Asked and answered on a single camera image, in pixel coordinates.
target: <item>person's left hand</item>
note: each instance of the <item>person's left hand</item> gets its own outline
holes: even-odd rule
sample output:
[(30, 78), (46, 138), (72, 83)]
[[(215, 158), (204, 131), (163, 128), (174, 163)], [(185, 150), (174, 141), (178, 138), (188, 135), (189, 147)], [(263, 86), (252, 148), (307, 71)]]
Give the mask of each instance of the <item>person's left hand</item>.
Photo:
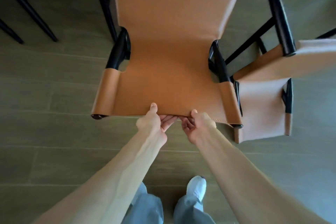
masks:
[(139, 131), (145, 131), (149, 135), (157, 135), (166, 142), (167, 136), (165, 132), (176, 121), (177, 116), (158, 115), (157, 111), (157, 104), (152, 103), (147, 114), (137, 120), (136, 126)]

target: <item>white shoe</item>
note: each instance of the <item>white shoe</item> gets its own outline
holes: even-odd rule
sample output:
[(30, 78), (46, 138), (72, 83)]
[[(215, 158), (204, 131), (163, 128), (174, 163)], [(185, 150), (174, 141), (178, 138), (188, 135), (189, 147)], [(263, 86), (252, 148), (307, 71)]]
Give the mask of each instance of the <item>white shoe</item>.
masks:
[(145, 184), (142, 182), (138, 188), (138, 190), (136, 191), (135, 195), (134, 195), (134, 198), (131, 202), (131, 205), (134, 205), (135, 202), (137, 201), (138, 197), (141, 195), (141, 194), (147, 194), (147, 188), (145, 186)]
[(187, 196), (194, 195), (202, 202), (207, 189), (207, 182), (204, 178), (197, 175), (193, 177), (187, 185)]

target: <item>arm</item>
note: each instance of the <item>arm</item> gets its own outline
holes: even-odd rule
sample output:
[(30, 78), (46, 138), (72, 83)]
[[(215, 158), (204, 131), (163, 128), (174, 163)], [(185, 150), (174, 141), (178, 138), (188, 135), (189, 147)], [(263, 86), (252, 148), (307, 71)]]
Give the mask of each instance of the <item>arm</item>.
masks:
[(137, 120), (138, 133), (85, 184), (44, 213), (36, 224), (120, 224), (153, 163), (166, 143), (164, 133), (176, 117), (149, 112)]
[(216, 128), (206, 113), (180, 117), (239, 223), (328, 223), (277, 188)]

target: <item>pants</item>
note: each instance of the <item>pants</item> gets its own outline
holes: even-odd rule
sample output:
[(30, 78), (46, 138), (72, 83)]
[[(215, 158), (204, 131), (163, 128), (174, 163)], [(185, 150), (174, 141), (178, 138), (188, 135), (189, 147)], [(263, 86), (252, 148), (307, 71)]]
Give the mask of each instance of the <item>pants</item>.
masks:
[[(151, 194), (141, 194), (122, 224), (163, 224), (161, 199)], [(215, 224), (195, 196), (183, 196), (174, 210), (174, 224)]]

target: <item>person's left arm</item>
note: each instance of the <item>person's left arm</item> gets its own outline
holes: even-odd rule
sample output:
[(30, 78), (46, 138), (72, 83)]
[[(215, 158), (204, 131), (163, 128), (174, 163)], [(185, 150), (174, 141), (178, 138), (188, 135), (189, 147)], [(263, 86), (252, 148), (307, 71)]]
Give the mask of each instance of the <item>person's left arm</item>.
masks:
[(85, 184), (38, 218), (35, 224), (120, 224), (176, 117), (157, 115), (157, 105), (137, 120), (138, 133)]

